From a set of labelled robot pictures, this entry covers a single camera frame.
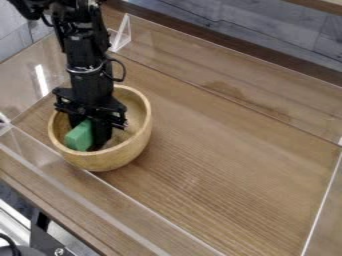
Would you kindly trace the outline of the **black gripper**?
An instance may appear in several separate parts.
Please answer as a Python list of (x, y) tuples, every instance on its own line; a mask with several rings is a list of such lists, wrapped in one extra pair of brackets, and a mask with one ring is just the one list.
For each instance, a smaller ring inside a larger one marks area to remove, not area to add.
[(126, 105), (112, 96), (114, 83), (126, 78), (124, 64), (106, 58), (96, 65), (67, 65), (71, 87), (56, 87), (55, 110), (68, 115), (75, 128), (86, 119), (92, 120), (92, 149), (99, 150), (112, 137), (112, 127), (127, 127)]

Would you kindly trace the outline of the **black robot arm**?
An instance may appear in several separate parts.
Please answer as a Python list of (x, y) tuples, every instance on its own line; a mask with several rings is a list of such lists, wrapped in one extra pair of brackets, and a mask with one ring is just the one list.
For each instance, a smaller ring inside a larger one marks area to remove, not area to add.
[(71, 86), (52, 90), (55, 110), (68, 116), (71, 132), (67, 146), (78, 151), (100, 149), (115, 129), (127, 126), (126, 105), (114, 97), (118, 60), (107, 54), (111, 47), (100, 5), (104, 0), (8, 0), (28, 20), (40, 20), (55, 31), (66, 54)]

